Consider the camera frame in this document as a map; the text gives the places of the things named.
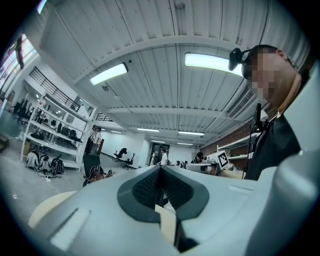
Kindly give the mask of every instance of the ceiling light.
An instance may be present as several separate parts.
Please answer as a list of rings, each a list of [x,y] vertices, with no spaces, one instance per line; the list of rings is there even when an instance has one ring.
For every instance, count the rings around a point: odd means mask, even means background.
[[[41,2],[38,4],[37,8],[36,8],[36,11],[38,12],[38,14],[41,13],[42,9],[44,8],[45,6],[45,3],[46,3],[47,0],[41,0]]]
[[[180,142],[177,142],[177,144],[179,145],[187,145],[187,146],[192,146],[193,144],[189,144],[189,143],[180,143]]]
[[[189,135],[198,135],[198,136],[202,136],[205,135],[205,133],[203,132],[191,132],[191,131],[179,131],[180,134],[189,134]]]
[[[185,65],[188,67],[209,68],[229,72],[242,77],[241,67],[238,65],[233,71],[228,69],[229,60],[204,54],[186,53]]]
[[[159,132],[158,129],[137,128],[137,130],[146,132]]]
[[[165,143],[164,141],[159,141],[159,140],[151,140],[152,142],[158,142],[158,143]]]
[[[97,74],[90,79],[90,82],[95,86],[96,84],[101,83],[109,78],[113,78],[128,72],[128,69],[124,63],[111,67],[100,74]]]

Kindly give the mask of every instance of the office chair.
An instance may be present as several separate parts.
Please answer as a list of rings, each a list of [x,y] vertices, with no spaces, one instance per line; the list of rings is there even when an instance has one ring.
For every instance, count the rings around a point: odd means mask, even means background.
[[[119,153],[117,153],[118,151],[116,150],[115,153],[113,153],[115,155],[115,157],[112,158],[112,160],[114,161],[119,161],[120,158],[122,158],[123,154],[127,154],[127,149],[124,147],[120,150]]]
[[[131,166],[133,163],[134,163],[134,157],[135,157],[135,153],[133,153],[133,156],[132,156],[132,158],[131,158],[131,160],[130,160],[130,158],[127,158],[126,159],[126,161],[124,161],[125,162],[125,166],[124,167],[122,167],[122,168],[125,168],[126,167],[126,169],[127,170],[129,170],[129,167],[132,169],[133,167]]]
[[[100,165],[100,157],[98,155],[87,154],[83,156],[83,165],[84,165],[84,173],[83,176],[84,182],[82,187],[86,186],[87,184],[91,183],[90,181],[90,170],[93,166]]]

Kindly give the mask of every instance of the air vent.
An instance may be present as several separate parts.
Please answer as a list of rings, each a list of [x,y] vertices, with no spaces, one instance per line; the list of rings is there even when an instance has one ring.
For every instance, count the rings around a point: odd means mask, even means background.
[[[227,117],[233,118],[236,114],[238,114],[254,95],[255,93],[252,90],[248,90],[243,96],[242,100],[232,109],[232,111],[230,111]]]

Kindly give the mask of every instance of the railing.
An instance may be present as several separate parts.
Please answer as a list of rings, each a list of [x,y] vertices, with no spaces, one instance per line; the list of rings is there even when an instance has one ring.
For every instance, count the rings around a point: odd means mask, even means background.
[[[96,121],[109,121],[113,122],[109,117],[107,117],[104,113],[99,113],[98,116],[95,119]]]
[[[52,94],[58,101],[65,104],[67,107],[74,111],[78,111],[80,105],[75,103],[67,95],[65,95],[60,89],[58,89],[44,74],[40,72],[37,67],[34,67],[29,74],[41,87],[45,88],[50,94]]]

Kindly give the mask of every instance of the black office chair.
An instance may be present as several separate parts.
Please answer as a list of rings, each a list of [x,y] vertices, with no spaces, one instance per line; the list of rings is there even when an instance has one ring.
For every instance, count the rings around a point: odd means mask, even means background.
[[[91,183],[90,181],[90,170],[94,166],[100,165],[100,157],[98,155],[87,154],[83,156],[83,165],[84,165],[84,182],[82,187],[86,186],[87,184]]]
[[[124,167],[122,167],[122,168],[125,168],[126,167],[126,169],[127,170],[129,170],[129,167],[132,169],[133,167],[131,166],[133,163],[134,163],[134,157],[135,157],[135,153],[133,153],[133,156],[132,156],[132,158],[131,158],[131,160],[130,160],[130,158],[127,158],[126,159],[126,161],[124,161],[125,162],[125,166]]]
[[[114,161],[119,161],[120,158],[122,158],[123,154],[126,155],[126,154],[127,154],[127,149],[124,147],[124,148],[122,148],[122,149],[120,150],[119,153],[117,153],[117,152],[118,152],[118,151],[116,150],[115,153],[113,153],[113,154],[115,155],[115,157],[112,158],[112,160],[114,160]]]

